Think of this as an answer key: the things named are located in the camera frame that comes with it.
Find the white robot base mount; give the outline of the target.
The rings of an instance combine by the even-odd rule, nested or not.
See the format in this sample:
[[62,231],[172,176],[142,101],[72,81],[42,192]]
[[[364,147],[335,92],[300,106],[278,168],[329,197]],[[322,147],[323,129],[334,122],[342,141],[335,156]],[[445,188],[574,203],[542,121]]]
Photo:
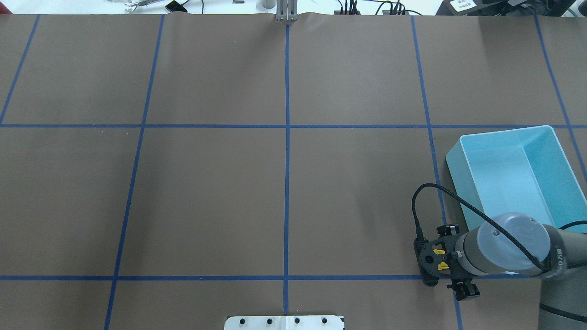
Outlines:
[[337,315],[261,315],[229,317],[225,330],[345,330]]

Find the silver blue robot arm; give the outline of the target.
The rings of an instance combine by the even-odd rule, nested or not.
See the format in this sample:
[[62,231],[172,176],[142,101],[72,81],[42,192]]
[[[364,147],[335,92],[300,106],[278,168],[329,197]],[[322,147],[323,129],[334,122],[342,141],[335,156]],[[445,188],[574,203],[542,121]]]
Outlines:
[[587,235],[539,223],[523,213],[506,213],[466,233],[456,224],[437,228],[428,240],[419,225],[413,242],[426,286],[440,279],[458,301],[480,296],[474,278],[513,272],[541,280],[537,327],[584,330],[587,327]]

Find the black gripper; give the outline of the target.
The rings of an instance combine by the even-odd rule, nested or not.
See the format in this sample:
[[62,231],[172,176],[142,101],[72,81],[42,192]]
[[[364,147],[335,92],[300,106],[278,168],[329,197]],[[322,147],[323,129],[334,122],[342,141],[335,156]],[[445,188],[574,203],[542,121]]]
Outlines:
[[[436,228],[436,232],[439,238],[431,242],[423,234],[418,234],[414,240],[415,257],[422,282],[427,287],[434,287],[440,279],[448,279],[451,283],[447,288],[453,291],[456,301],[478,298],[481,293],[472,279],[461,279],[461,266],[458,265],[456,253],[457,240],[460,238],[459,225],[444,224]],[[447,251],[447,263],[450,265],[447,271],[440,272],[436,268],[436,258],[432,250],[438,247]]]

